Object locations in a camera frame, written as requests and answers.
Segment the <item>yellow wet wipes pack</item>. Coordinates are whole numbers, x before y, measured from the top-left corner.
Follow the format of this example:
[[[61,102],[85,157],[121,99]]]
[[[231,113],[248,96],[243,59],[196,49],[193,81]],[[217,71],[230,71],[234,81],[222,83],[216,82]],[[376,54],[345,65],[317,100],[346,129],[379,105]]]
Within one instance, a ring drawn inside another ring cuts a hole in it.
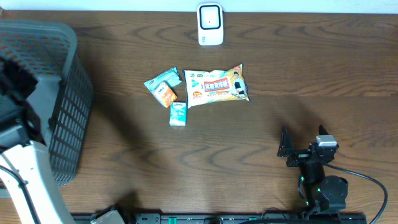
[[[184,70],[183,74],[187,108],[219,101],[250,100],[242,63],[229,70]]]

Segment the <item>teal Kleenex tissue pack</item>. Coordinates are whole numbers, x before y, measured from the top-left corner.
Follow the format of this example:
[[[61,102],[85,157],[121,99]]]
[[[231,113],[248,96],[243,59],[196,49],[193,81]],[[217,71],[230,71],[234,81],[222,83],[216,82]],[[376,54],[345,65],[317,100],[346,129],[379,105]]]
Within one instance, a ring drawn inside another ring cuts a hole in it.
[[[183,102],[173,102],[170,105],[171,126],[185,126],[187,122],[187,104]]]

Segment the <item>orange tissue pack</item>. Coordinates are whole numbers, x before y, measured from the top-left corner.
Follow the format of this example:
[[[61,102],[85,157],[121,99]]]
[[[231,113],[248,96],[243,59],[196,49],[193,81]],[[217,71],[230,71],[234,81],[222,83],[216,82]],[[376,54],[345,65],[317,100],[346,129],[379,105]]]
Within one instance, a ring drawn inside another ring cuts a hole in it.
[[[152,91],[155,99],[165,108],[168,108],[171,103],[177,99],[177,95],[171,89],[171,87],[166,84],[166,82],[160,82]]]

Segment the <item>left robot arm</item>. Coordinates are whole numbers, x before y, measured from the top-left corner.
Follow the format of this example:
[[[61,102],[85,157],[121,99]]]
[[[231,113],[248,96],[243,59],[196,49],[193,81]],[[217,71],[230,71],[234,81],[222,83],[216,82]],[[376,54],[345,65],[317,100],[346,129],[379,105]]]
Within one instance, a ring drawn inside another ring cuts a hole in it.
[[[1,180],[23,223],[127,223],[108,207],[72,215],[59,185],[77,172],[93,87],[77,61],[60,73],[1,59]]]

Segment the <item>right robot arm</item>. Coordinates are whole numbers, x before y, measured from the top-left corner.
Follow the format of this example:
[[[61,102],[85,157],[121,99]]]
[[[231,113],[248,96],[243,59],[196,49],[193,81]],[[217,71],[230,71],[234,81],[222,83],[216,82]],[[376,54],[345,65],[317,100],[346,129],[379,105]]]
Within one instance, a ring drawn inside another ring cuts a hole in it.
[[[348,181],[335,175],[325,175],[324,167],[335,158],[339,145],[320,125],[315,142],[307,149],[296,149],[286,128],[282,128],[278,157],[287,159],[287,167],[300,169],[299,192],[308,205],[308,214],[338,213],[346,208]]]

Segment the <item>white barcode scanner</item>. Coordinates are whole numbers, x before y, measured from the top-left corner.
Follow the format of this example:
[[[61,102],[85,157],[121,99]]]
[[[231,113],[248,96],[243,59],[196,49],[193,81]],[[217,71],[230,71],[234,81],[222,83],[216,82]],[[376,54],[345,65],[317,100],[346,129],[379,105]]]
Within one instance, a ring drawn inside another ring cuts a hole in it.
[[[197,7],[198,43],[202,46],[221,45],[224,40],[223,8],[218,3]]]

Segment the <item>grey plastic basket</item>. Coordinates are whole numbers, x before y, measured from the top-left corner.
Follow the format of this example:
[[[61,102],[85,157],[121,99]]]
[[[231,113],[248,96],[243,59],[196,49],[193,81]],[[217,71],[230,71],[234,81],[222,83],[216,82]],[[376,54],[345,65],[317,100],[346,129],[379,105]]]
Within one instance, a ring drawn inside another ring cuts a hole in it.
[[[38,81],[27,101],[40,119],[58,186],[76,176],[94,100],[93,85],[76,50],[77,36],[66,24],[1,20],[1,57]]]

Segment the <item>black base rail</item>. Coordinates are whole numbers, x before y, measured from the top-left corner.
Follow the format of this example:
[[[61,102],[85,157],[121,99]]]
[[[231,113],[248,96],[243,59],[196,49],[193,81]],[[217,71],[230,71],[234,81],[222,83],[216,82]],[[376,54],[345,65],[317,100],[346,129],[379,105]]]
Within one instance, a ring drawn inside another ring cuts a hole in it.
[[[140,224],[204,224],[204,223],[242,223],[252,220],[261,219],[283,219],[281,213],[270,212],[265,215],[176,215],[167,214],[161,215],[159,213],[137,213],[129,219],[128,223]],[[319,217],[311,218],[311,220],[324,220],[335,223],[366,223],[364,215],[320,215]]]

